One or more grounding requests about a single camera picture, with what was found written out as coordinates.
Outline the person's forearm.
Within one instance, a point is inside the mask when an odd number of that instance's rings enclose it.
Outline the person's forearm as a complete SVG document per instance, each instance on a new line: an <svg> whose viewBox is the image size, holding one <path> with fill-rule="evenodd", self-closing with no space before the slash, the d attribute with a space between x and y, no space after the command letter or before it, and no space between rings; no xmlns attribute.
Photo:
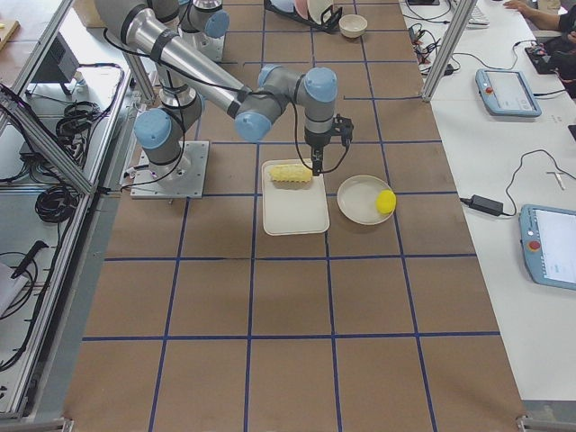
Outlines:
<svg viewBox="0 0 576 432"><path fill-rule="evenodd" d="M528 5L525 1L506 1L504 7L516 10L528 19L538 30L571 32L575 23L575 6L564 14L543 12Z"/></svg>

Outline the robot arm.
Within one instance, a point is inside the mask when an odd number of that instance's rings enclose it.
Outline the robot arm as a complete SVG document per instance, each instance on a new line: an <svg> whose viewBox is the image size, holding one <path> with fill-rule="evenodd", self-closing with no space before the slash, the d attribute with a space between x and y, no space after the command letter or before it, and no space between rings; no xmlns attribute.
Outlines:
<svg viewBox="0 0 576 432"><path fill-rule="evenodd" d="M220 1L98 1L95 8L122 45L175 73L226 112L244 141L258 143L288 106L301 106L304 141L310 146L306 168L313 176L326 174L323 153L333 137L349 148L354 125L335 112L338 79L333 70L315 67L302 73L265 65L252 90L196 48L191 34L218 39L227 32L230 17Z"/></svg>
<svg viewBox="0 0 576 432"><path fill-rule="evenodd" d="M230 16L223 9L222 1L168 1L146 2L155 16L174 30L183 34L200 33L211 39L223 37L229 26Z"/></svg>

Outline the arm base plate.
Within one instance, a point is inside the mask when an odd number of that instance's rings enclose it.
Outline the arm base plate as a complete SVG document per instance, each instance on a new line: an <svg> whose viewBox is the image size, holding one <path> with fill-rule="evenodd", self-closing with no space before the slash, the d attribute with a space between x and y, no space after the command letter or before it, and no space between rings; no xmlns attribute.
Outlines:
<svg viewBox="0 0 576 432"><path fill-rule="evenodd" d="M225 36L212 38L201 33L199 36L198 50L214 62L221 62L224 51Z"/></svg>
<svg viewBox="0 0 576 432"><path fill-rule="evenodd" d="M149 162L145 151L140 152L139 165L130 189L133 199L180 199L201 198L205 181L210 143L185 141L181 158L166 166Z"/></svg>

